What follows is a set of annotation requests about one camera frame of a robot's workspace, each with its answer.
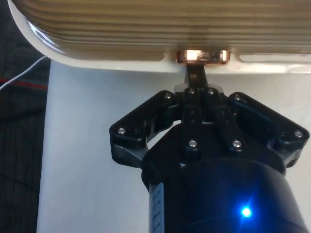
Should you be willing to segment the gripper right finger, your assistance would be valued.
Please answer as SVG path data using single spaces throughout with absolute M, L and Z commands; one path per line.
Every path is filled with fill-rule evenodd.
M 296 164 L 307 142 L 306 129 L 244 93 L 226 96 L 209 86 L 202 65 L 195 67 L 195 76 L 207 119 L 216 125 L 227 155 L 254 158 L 259 153 L 271 163 L 277 157 L 284 167 Z

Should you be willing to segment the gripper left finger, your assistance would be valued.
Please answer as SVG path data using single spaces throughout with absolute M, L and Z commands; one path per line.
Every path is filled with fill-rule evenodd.
M 174 92 L 163 90 L 114 123 L 110 129 L 112 159 L 121 165 L 141 167 L 151 151 L 148 142 L 180 121 L 181 132 L 169 136 L 169 145 L 181 144 L 184 154 L 199 150 L 202 112 L 202 66 L 187 65 L 185 81 Z

